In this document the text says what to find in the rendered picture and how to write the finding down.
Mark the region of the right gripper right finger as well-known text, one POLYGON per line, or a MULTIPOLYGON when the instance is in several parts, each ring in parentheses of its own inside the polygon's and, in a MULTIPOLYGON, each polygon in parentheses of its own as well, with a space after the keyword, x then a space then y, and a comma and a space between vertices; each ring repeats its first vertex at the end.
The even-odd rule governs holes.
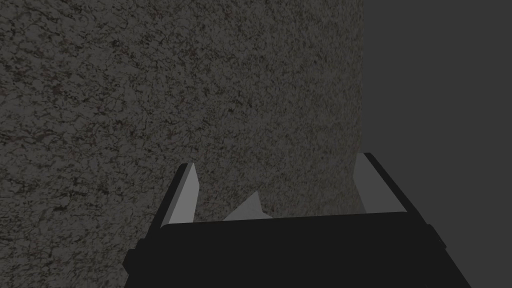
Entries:
POLYGON ((409 212, 417 215, 417 208, 371 153, 357 154, 353 179, 361 202, 360 214, 409 212))

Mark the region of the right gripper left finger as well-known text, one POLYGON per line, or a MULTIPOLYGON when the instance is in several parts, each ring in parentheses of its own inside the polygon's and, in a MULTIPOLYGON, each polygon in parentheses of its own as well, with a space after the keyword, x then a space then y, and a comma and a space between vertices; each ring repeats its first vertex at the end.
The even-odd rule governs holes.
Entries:
POLYGON ((168 224, 192 223, 195 217, 200 184, 194 163, 179 166, 153 219, 159 229, 168 224))

